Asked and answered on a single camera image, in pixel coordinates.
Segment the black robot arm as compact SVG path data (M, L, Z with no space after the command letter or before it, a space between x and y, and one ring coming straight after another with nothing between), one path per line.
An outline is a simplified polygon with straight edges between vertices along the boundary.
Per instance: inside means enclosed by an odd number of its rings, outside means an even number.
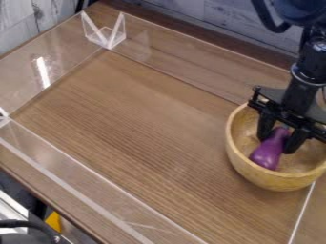
M284 123L292 133L284 141L283 153L292 154L308 139L326 143L326 109L316 103L316 94L326 90L326 0L273 0L281 24L273 22L264 0L251 3L269 31L283 33L292 26L303 28L287 87L255 86L248 100L259 114L257 138L265 139L273 125Z

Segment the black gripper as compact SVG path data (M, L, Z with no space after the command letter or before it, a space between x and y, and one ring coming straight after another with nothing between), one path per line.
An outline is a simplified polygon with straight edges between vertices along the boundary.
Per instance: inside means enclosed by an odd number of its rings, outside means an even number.
M284 143L284 154L292 154L307 139L326 142L326 109L316 100L312 101L304 114L297 114L281 105L285 91L263 86L252 87L253 94L247 106L257 111L257 139L264 140L273 125L280 122L293 131Z

